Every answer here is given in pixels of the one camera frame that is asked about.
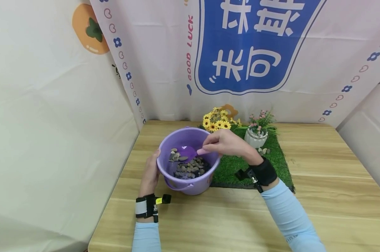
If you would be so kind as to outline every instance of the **wooden table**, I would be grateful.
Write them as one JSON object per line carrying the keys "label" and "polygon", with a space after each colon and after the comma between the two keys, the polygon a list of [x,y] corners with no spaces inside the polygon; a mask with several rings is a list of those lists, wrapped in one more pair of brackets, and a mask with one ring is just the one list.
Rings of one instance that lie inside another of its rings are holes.
{"label": "wooden table", "polygon": [[[172,131],[195,122],[149,121],[142,128],[89,243],[89,252],[129,252],[134,206],[145,160]],[[296,197],[328,251],[380,252],[380,188],[336,130],[277,124]],[[163,252],[290,251],[256,190],[209,188],[198,196],[156,195]]]}

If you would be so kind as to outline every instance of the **potted plant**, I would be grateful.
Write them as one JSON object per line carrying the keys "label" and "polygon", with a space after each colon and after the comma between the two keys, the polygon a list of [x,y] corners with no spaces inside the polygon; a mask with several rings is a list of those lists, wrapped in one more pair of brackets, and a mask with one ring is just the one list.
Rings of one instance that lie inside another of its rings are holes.
{"label": "potted plant", "polygon": [[277,135],[277,129],[272,125],[273,122],[275,122],[274,115],[270,111],[262,110],[258,117],[251,114],[250,125],[244,140],[253,148],[261,148],[269,135]]}

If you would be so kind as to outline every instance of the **black wrist strap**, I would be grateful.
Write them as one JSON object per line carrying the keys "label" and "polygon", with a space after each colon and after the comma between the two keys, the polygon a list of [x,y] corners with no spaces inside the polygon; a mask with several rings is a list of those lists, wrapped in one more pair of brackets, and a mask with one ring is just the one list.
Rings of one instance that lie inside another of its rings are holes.
{"label": "black wrist strap", "polygon": [[237,173],[235,173],[236,177],[239,180],[250,178],[254,183],[254,187],[257,188],[259,193],[263,192],[261,186],[268,186],[278,177],[277,172],[275,171],[271,162],[265,157],[262,158],[264,160],[262,164],[249,165],[247,170],[239,170]]}
{"label": "black wrist strap", "polygon": [[159,204],[170,204],[172,196],[163,194],[163,197],[156,197],[155,194],[149,194],[139,197],[135,200],[135,217],[149,218],[153,217],[153,221],[158,223],[158,207]]}

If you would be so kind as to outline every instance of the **white flower pot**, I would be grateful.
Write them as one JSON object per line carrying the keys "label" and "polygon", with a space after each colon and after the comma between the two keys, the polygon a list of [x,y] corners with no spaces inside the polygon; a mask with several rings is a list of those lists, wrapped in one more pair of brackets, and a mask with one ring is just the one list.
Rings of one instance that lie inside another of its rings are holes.
{"label": "white flower pot", "polygon": [[264,136],[260,137],[256,133],[252,132],[250,128],[247,129],[244,140],[250,144],[254,149],[263,147],[265,141],[267,141],[268,133],[266,132]]}

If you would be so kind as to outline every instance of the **bucket handle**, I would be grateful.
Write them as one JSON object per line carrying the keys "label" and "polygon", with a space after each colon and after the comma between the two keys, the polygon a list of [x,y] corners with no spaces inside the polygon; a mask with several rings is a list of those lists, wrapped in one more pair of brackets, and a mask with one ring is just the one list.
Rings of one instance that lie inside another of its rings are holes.
{"label": "bucket handle", "polygon": [[184,190],[189,189],[189,188],[192,188],[192,187],[194,186],[194,185],[191,183],[191,184],[189,184],[188,186],[186,186],[186,187],[184,187],[184,188],[174,188],[173,186],[171,186],[171,184],[169,183],[169,181],[167,180],[166,177],[165,177],[164,179],[165,179],[166,185],[167,185],[170,189],[172,189],[172,190],[174,190],[174,191],[184,191]]}

